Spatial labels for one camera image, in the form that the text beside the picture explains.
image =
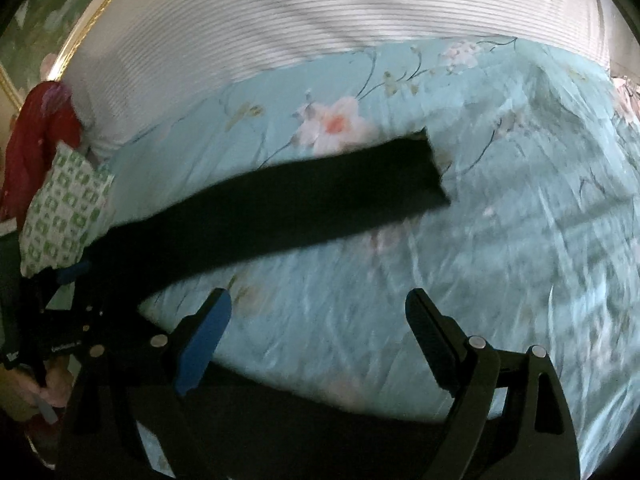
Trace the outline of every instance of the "light blue floral bedsheet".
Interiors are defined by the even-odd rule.
[[[404,318],[407,292],[423,287],[467,333],[549,350],[586,476],[640,404],[639,123],[599,66],[468,38],[263,72],[120,149],[103,228],[264,164],[424,126],[449,208],[217,270],[142,310],[172,329],[228,288],[217,362],[348,410],[443,418],[450,400]]]

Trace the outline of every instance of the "mattress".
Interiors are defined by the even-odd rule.
[[[639,403],[638,122],[609,80],[638,46],[621,20],[610,0],[113,0],[65,73],[116,174],[102,232],[350,143],[314,114],[363,145],[427,126],[447,212],[199,276],[143,312],[170,330],[224,286],[217,361],[432,420],[449,401],[401,315],[422,286],[468,333],[549,348],[586,477]]]
[[[640,404],[630,308],[640,293],[640,123],[581,56],[471,37],[262,72],[118,150],[94,236],[252,168],[424,126],[446,210],[194,277],[141,312],[172,330],[213,287],[228,288],[234,313],[217,362],[354,412],[439,420],[450,399],[403,314],[407,292],[422,287],[497,348],[548,349],[586,478]]]

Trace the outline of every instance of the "black strap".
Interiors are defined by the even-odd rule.
[[[319,244],[449,202],[426,134],[231,178],[143,221],[110,230],[84,253],[82,304],[138,304],[201,272]]]

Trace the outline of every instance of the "metal screw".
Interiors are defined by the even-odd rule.
[[[104,346],[102,345],[94,345],[89,350],[89,355],[93,358],[101,357],[104,354]]]
[[[164,334],[158,334],[151,338],[151,346],[153,348],[162,348],[169,342],[169,338]]]
[[[546,350],[540,345],[533,345],[531,347],[531,353],[540,359],[544,359],[546,357]]]
[[[473,335],[469,338],[469,344],[477,350],[482,350],[486,346],[486,341],[484,337]]]

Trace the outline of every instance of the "pillow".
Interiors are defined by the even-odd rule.
[[[33,197],[20,232],[20,270],[30,278],[47,267],[77,263],[89,229],[100,216],[113,175],[94,170],[60,142],[51,171]]]

